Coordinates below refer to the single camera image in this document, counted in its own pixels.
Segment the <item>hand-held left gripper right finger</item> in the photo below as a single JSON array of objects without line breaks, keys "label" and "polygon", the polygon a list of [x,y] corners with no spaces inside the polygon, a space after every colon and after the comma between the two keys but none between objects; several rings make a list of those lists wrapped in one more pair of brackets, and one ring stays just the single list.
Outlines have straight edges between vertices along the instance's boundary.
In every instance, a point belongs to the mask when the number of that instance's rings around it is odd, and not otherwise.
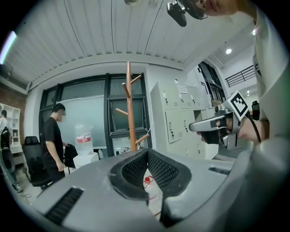
[{"label": "hand-held left gripper right finger", "polygon": [[227,228],[237,197],[237,161],[194,159],[148,149],[149,166],[169,179],[163,190],[160,220],[147,217],[148,228]]}]

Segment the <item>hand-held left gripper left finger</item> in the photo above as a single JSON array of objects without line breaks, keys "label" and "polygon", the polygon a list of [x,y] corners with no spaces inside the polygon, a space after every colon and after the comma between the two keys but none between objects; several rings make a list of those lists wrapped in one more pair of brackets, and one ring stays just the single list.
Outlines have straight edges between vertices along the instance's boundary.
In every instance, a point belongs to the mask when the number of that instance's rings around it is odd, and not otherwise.
[{"label": "hand-held left gripper left finger", "polygon": [[117,163],[147,152],[166,159],[167,152],[143,149],[89,163],[54,183],[34,202],[45,229],[52,232],[164,232],[166,228],[145,200],[128,199],[112,186]]}]

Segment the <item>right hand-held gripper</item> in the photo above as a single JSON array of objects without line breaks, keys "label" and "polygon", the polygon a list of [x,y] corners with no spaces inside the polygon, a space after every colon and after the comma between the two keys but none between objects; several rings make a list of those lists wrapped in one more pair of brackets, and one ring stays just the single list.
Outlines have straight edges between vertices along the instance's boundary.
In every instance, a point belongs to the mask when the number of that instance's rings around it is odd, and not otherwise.
[{"label": "right hand-held gripper", "polygon": [[[215,118],[209,118],[189,124],[189,129],[201,132],[202,138],[207,144],[222,144],[228,150],[237,147],[238,133],[241,121],[248,112],[249,107],[239,91],[235,91],[223,104],[215,107]],[[233,118],[233,129],[231,134],[225,129],[218,128],[217,120],[224,117]]]}]

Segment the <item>person's right hand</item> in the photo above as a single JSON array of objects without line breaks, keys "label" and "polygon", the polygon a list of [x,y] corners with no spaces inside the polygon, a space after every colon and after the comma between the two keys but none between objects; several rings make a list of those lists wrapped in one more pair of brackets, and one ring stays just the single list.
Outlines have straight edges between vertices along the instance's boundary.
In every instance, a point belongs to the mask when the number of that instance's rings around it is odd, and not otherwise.
[{"label": "person's right hand", "polygon": [[216,120],[216,126],[218,128],[225,129],[227,133],[231,134],[232,129],[233,129],[233,118],[224,117],[220,120]]}]

